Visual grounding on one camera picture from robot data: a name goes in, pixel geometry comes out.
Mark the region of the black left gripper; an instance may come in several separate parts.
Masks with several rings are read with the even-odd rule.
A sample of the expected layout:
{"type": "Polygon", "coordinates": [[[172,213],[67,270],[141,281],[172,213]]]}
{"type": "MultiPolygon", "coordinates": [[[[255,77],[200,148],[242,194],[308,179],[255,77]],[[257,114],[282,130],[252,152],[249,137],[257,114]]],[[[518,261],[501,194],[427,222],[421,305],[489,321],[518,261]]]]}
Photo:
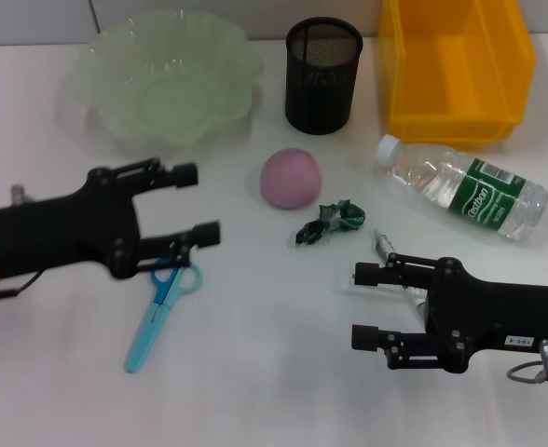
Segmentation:
{"type": "Polygon", "coordinates": [[[153,157],[112,170],[94,169],[70,195],[2,208],[0,278],[82,262],[103,264],[115,278],[129,278],[135,271],[188,268],[194,247],[220,244],[220,223],[140,240],[132,197],[198,182],[195,163],[168,169],[153,157]]]}

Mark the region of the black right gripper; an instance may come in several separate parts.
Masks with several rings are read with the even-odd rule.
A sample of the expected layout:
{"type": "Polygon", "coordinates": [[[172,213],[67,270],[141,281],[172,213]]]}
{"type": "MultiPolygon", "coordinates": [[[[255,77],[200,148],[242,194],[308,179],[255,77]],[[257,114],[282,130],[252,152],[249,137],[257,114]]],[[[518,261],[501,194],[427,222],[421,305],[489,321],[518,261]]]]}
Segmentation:
{"type": "Polygon", "coordinates": [[[354,284],[429,291],[426,333],[353,325],[351,347],[381,350],[391,370],[464,373],[482,350],[538,353],[548,341],[548,286],[484,281],[455,258],[391,253],[384,264],[357,263],[354,284]]]}

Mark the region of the green plastic wrapper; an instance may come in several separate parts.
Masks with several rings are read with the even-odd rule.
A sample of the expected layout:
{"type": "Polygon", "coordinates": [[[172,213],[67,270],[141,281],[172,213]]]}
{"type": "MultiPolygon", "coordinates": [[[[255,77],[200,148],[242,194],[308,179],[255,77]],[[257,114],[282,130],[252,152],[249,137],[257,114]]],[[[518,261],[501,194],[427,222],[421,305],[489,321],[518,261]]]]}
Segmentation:
{"type": "Polygon", "coordinates": [[[295,244],[313,245],[335,232],[358,231],[365,219],[365,211],[349,199],[320,205],[318,218],[303,225],[295,235],[295,244]]]}

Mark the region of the pink peach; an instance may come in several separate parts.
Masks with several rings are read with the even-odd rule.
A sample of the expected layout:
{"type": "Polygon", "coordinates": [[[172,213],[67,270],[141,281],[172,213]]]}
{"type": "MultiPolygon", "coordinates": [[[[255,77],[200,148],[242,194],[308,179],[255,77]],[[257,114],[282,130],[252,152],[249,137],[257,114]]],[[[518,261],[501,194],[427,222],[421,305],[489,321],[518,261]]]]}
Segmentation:
{"type": "Polygon", "coordinates": [[[280,150],[266,161],[260,173],[260,194],[278,209],[305,208],[318,198],[321,190],[319,165],[302,149],[280,150]]]}

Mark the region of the clear green-label water bottle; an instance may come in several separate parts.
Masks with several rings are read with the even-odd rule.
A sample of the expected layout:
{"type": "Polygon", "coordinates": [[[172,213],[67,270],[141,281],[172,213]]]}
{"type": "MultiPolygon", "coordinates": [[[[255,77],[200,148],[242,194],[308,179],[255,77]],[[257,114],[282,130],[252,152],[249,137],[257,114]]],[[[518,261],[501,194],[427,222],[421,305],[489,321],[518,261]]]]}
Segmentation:
{"type": "Polygon", "coordinates": [[[529,238],[548,206],[541,185],[442,145],[386,134],[375,166],[408,194],[515,241],[529,238]]]}

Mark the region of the clear plastic ruler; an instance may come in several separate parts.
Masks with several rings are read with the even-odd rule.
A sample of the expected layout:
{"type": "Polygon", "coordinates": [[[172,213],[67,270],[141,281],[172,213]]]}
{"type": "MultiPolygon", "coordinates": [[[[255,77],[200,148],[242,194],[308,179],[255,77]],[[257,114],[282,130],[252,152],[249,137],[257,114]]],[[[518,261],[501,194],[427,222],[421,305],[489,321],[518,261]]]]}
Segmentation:
{"type": "Polygon", "coordinates": [[[353,298],[388,302],[410,302],[420,305],[425,302],[427,292],[423,289],[382,284],[381,286],[359,286],[354,284],[355,263],[343,264],[335,271],[333,290],[353,298]]]}

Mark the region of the silver ballpoint pen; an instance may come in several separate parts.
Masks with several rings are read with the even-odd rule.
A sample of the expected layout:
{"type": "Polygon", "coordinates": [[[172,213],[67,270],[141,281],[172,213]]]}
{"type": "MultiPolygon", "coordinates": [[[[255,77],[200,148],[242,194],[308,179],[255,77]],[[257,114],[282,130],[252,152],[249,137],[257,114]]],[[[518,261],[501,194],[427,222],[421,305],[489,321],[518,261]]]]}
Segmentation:
{"type": "MultiPolygon", "coordinates": [[[[395,253],[395,249],[390,243],[390,240],[375,228],[372,233],[372,243],[381,263],[384,266],[388,265],[390,262],[390,255],[395,253]]],[[[411,304],[418,319],[421,322],[424,322],[425,304],[427,302],[426,290],[407,286],[386,286],[386,289],[399,291],[404,299],[411,304]]]]}

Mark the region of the translucent green fruit bowl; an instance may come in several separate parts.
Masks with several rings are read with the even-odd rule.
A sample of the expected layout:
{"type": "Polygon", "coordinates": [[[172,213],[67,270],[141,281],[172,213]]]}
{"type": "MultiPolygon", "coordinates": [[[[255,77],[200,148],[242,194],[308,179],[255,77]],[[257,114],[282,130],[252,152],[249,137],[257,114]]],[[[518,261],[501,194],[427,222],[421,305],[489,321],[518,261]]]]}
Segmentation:
{"type": "Polygon", "coordinates": [[[246,120],[264,63],[235,22],[154,9],[94,37],[62,80],[55,120],[88,151],[152,156],[246,120]]]}

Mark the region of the blue scissors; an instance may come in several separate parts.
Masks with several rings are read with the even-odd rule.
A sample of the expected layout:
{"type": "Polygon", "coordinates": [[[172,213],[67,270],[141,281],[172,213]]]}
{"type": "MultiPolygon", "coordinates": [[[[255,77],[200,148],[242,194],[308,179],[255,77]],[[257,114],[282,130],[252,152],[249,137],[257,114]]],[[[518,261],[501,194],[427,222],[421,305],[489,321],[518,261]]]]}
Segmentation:
{"type": "Polygon", "coordinates": [[[127,373],[138,373],[144,366],[162,328],[179,299],[196,292],[203,285],[203,272],[196,264],[173,268],[165,278],[150,273],[156,289],[148,305],[125,361],[127,373]]]}

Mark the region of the black mesh pen holder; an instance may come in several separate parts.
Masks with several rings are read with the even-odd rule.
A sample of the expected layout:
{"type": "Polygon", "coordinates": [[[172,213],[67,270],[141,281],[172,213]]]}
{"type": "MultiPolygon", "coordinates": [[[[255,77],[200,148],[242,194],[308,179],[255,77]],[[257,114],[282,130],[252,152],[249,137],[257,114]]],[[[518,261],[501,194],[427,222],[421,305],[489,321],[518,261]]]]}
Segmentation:
{"type": "Polygon", "coordinates": [[[348,22],[302,20],[287,34],[285,116],[297,130],[326,135],[349,121],[363,38],[348,22]]]}

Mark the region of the yellow plastic bin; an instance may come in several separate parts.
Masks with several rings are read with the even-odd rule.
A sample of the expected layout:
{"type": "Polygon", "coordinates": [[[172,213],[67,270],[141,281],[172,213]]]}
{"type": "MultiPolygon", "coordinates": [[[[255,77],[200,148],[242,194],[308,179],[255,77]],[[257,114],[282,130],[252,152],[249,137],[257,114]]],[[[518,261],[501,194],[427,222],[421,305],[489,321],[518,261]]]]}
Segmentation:
{"type": "Polygon", "coordinates": [[[517,0],[383,0],[377,38],[399,140],[492,144],[523,121],[536,54],[517,0]]]}

